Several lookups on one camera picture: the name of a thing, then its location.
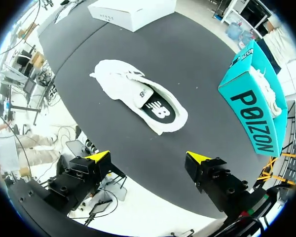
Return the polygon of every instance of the shoe insole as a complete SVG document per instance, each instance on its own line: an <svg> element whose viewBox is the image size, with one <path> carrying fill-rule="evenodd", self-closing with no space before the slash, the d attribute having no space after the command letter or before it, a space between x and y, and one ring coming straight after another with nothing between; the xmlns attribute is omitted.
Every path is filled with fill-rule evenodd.
<svg viewBox="0 0 296 237"><path fill-rule="evenodd" d="M142 106L142 110L153 120L161 123L172 123L176 118L176 113L172 106L155 91Z"/></svg>

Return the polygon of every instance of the white shoe box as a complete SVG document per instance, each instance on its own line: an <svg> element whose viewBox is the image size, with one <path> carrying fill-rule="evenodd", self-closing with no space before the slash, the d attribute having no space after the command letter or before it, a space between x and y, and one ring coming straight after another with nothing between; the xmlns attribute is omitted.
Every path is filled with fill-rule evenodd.
<svg viewBox="0 0 296 237"><path fill-rule="evenodd" d="M98 0L89 5L93 18L132 32L174 12L176 0Z"/></svg>

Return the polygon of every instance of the blue water jug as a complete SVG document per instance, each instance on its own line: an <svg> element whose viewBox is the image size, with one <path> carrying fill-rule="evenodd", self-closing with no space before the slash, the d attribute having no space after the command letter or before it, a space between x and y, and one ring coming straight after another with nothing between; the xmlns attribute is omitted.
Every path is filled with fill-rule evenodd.
<svg viewBox="0 0 296 237"><path fill-rule="evenodd" d="M232 22L226 30L226 34L232 40L238 40L241 33L241 27L235 22Z"/></svg>

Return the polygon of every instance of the teal shoe box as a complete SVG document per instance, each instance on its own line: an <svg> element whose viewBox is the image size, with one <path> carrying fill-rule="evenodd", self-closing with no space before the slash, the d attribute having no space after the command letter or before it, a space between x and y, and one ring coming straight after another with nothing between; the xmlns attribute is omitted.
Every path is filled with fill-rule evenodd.
<svg viewBox="0 0 296 237"><path fill-rule="evenodd" d="M265 73L264 77L275 92L276 104L282 109L278 117L272 118L259 85L249 73L250 66ZM287 104L277 75L254 40L234 57L218 91L241 121L256 153L279 157L287 125Z"/></svg>

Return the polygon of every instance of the white floor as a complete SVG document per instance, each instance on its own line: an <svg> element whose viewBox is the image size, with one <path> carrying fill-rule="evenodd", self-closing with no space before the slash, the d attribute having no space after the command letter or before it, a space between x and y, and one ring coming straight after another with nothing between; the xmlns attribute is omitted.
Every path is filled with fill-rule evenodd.
<svg viewBox="0 0 296 237"><path fill-rule="evenodd" d="M54 0L55 6L49 8L48 11L41 9L36 22L43 22L58 8L60 2L62 0ZM198 22L222 39L234 52L238 52L239 48L237 44L225 34L227 25L221 24L219 20L213 18L213 13L208 8L206 0L178 0L176 11ZM28 18L23 28L27 28L31 24L34 16L35 14ZM31 34L29 42L36 44L38 50L42 51L36 30ZM287 75L284 75L283 78L283 83L286 83ZM22 96L20 98L15 97L15 100L20 104L25 103L22 100ZM18 112L16 123L20 126L24 123L30 124L33 122L34 115L31 112ZM41 112L37 119L37 126L32 126L32 130L33 133L43 135L57 133L59 140L56 144L56 149L67 156L72 156L66 148L65 142L74 140L75 134L72 128L75 128L75 125L76 122L60 100L54 107L46 108ZM34 166L32 168L33 176L40 177L46 172L40 179L44 181L55 175L55 165L56 163ZM119 235L150 237L169 235L171 232L179 234L190 229L199 231L215 221L215 219L196 215L172 205L149 192L130 178L126 181L125 187L128 190L126 200L119 202L115 212L96 219L90 224L90 227ZM72 218L84 216L88 216L87 213L79 210L72 212L70 215Z"/></svg>

